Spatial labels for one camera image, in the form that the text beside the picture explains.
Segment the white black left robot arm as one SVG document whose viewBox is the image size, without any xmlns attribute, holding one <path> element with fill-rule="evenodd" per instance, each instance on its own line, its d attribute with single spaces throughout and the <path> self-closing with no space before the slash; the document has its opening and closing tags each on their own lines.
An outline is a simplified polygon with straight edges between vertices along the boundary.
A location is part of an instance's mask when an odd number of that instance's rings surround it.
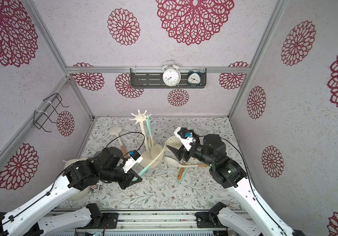
<svg viewBox="0 0 338 236">
<path fill-rule="evenodd" d="M 140 183 L 142 178 L 132 168 L 142 160 L 137 150 L 124 157 L 120 149 L 106 147 L 94 157 L 74 162 L 28 202 L 13 211 L 0 212 L 0 236 L 51 236 L 75 227 L 100 226 L 103 214 L 96 204 L 52 218 L 46 214 L 99 181 L 117 183 L 121 189 Z"/>
</svg>

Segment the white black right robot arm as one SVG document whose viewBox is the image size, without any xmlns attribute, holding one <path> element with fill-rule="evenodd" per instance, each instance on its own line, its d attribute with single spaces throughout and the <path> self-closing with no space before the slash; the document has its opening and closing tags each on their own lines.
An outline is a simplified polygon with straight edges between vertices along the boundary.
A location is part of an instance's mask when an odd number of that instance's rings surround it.
<svg viewBox="0 0 338 236">
<path fill-rule="evenodd" d="M 248 212 L 251 220 L 234 213 L 225 204 L 218 202 L 209 210 L 209 220 L 216 227 L 226 227 L 240 236 L 302 236 L 285 223 L 262 198 L 251 183 L 248 173 L 227 156 L 227 140 L 218 134 L 200 136 L 193 130 L 179 127 L 174 132 L 181 141 L 180 148 L 169 146 L 178 160 L 191 157 L 209 166 L 212 178 L 225 190 L 232 193 Z"/>
</svg>

